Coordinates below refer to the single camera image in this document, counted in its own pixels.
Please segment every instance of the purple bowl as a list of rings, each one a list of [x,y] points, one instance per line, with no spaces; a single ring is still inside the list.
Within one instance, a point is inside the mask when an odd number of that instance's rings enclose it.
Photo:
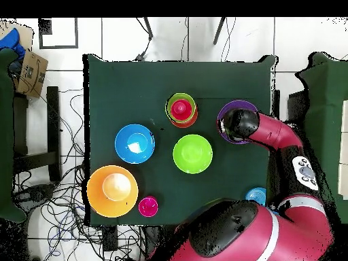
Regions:
[[[229,103],[227,103],[219,112],[219,114],[217,115],[217,120],[220,120],[224,117],[225,113],[231,109],[236,109],[236,108],[243,108],[243,109],[249,109],[252,111],[257,111],[258,109],[251,104],[250,102],[247,102],[245,100],[234,100],[231,101]],[[231,139],[228,138],[228,136],[226,135],[226,133],[221,133],[219,128],[217,128],[217,130],[219,131],[219,134],[228,142],[234,143],[234,144],[245,144],[248,143],[250,141],[233,141]]]

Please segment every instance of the chair leg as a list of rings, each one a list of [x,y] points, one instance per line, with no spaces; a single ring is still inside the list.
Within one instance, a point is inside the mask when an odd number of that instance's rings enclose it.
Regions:
[[[226,19],[226,17],[221,17],[221,19],[220,19],[220,23],[219,23],[219,26],[217,28],[217,31],[216,31],[216,34],[215,34],[215,38],[214,38],[214,42],[213,42],[214,45],[216,45],[216,43],[218,42],[218,39],[219,39],[219,36],[220,36],[220,32],[221,32],[221,29],[222,29],[222,25],[224,25],[225,19]]]
[[[145,21],[145,25],[146,25],[147,31],[149,33],[149,40],[151,40],[154,37],[154,34],[152,34],[152,30],[151,30],[151,27],[150,27],[150,24],[149,24],[149,20],[147,19],[147,17],[143,17],[143,18],[144,18],[144,21]]]

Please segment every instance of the blue bowl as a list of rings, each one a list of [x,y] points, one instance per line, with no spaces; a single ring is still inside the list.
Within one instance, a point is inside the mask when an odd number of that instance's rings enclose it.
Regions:
[[[258,204],[265,206],[266,204],[266,189],[257,187],[251,189],[246,195],[246,200],[254,200]]]
[[[140,164],[145,162],[154,153],[154,149],[154,135],[143,125],[129,124],[116,135],[116,153],[127,163]]]

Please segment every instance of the red cup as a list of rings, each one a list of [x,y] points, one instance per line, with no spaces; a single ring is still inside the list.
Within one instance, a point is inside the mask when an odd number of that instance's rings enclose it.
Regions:
[[[196,105],[196,111],[194,112],[194,114],[190,120],[188,120],[187,122],[184,122],[184,123],[178,123],[178,122],[175,122],[172,120],[171,120],[171,122],[176,127],[188,128],[196,122],[197,118],[198,118],[198,106]]]
[[[191,112],[191,104],[186,99],[176,100],[171,106],[171,115],[181,121],[188,119]]]

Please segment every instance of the green cup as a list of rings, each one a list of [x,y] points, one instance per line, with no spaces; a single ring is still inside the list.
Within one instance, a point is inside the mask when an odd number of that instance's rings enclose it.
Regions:
[[[176,102],[176,100],[182,100],[182,99],[187,100],[191,104],[192,111],[188,119],[178,120],[171,114],[171,106],[174,104],[174,102]],[[189,94],[175,93],[171,98],[167,100],[165,110],[166,110],[166,115],[168,116],[170,120],[176,123],[185,123],[190,121],[191,118],[193,117],[194,112],[196,111],[196,103],[194,102],[193,98]]]

